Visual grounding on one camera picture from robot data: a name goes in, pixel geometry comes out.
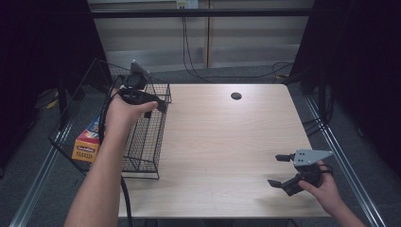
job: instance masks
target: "box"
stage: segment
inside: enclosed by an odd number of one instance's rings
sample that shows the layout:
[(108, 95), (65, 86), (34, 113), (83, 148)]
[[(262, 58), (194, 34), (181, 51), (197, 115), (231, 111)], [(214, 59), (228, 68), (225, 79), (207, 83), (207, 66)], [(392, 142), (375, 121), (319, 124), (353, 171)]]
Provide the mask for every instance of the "box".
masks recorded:
[(92, 123), (76, 139), (72, 158), (85, 162), (94, 162), (99, 150), (98, 126), (99, 118)]

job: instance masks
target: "metal rail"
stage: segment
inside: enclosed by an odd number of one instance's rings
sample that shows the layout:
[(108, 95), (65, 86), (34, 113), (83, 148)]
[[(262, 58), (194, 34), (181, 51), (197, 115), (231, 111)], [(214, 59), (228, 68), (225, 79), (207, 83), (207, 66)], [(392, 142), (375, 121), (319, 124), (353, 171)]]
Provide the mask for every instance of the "metal rail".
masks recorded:
[(365, 212), (366, 217), (371, 222), (372, 226), (385, 227), (386, 224), (379, 214), (374, 201), (360, 182), (357, 173), (354, 171), (351, 164), (349, 163), (344, 151), (342, 150), (339, 142), (334, 136), (334, 133), (331, 131), (330, 127), (324, 124), (324, 122), (320, 119), (319, 109), (315, 100), (313, 100), (312, 98), (308, 98), (306, 102), (313, 116), (317, 119), (316, 121), (319, 123), (322, 129), (323, 136), (326, 139), (330, 148), (333, 150), (334, 155), (340, 165), (340, 168), (344, 173), (344, 176), (347, 179), (348, 183), (350, 184), (351, 189), (354, 191), (354, 194), (356, 195), (357, 200), (359, 201), (359, 204), (363, 209), (363, 212)]
[(332, 9), (148, 9), (92, 10), (94, 18), (157, 18), (157, 17), (276, 17), (329, 16), (339, 13)]
[[(69, 125), (63, 133), (57, 135), (56, 140), (60, 139), (60, 141), (65, 140), (67, 137), (69, 130), (71, 129), (71, 125)], [(53, 168), (54, 163), (59, 156), (59, 152), (56, 150), (55, 147), (51, 147), (49, 150), (46, 158), (44, 159), (44, 163), (42, 164), (41, 169), (38, 172), (38, 175), (35, 178), (32, 186), (29, 188), (26, 196), (20, 207), (18, 208), (17, 212), (14, 215), (10, 223), (10, 227), (14, 226), (26, 226), (29, 218), (35, 208), (36, 203), (39, 200), (42, 192), (44, 191), (45, 183), (50, 176), (51, 170)]]

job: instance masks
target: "human hand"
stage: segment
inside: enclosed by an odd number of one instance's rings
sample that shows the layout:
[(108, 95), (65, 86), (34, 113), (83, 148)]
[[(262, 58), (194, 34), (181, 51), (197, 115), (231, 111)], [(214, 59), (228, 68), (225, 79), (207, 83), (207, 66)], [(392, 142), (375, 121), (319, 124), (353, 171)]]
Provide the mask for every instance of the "human hand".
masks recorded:
[[(327, 170), (323, 161), (319, 161), (317, 164), (322, 171)], [(335, 215), (345, 205), (340, 197), (334, 178), (330, 173), (322, 174), (320, 187), (315, 187), (306, 181), (299, 181), (298, 185), (312, 194), (321, 204), (323, 210), (330, 216)]]
[(109, 105), (106, 114), (106, 133), (128, 133), (139, 117), (157, 108), (158, 103), (148, 102), (141, 105), (130, 105), (117, 94), (113, 95), (113, 100)]

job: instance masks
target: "wooden table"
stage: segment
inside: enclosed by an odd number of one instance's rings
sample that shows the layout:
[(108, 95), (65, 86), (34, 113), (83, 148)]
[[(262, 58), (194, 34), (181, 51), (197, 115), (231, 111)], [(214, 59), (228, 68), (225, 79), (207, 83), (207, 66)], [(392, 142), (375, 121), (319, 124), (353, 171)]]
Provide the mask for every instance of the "wooden table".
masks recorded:
[[(326, 217), (307, 192), (267, 179), (296, 169), (275, 160), (310, 148), (288, 89), (278, 84), (171, 84), (160, 180), (126, 179), (136, 218)], [(233, 100), (231, 93), (242, 94)], [(126, 217), (120, 197), (120, 217)]]

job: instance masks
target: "wire basket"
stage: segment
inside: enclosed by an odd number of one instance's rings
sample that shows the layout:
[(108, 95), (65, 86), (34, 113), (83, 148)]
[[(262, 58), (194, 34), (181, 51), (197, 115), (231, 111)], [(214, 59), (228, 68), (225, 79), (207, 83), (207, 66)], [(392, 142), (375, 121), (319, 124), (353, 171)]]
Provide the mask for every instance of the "wire basket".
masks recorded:
[[(114, 79), (129, 76), (131, 70), (94, 60), (78, 89), (71, 96), (61, 118), (49, 135), (51, 144), (81, 172), (89, 171), (92, 163), (73, 159), (76, 139), (91, 122), (99, 117)], [(169, 84), (146, 75), (145, 92), (171, 103)], [(154, 110), (150, 117), (141, 116), (131, 128), (123, 158), (123, 172), (129, 177), (159, 179), (159, 159), (166, 122), (166, 111)]]

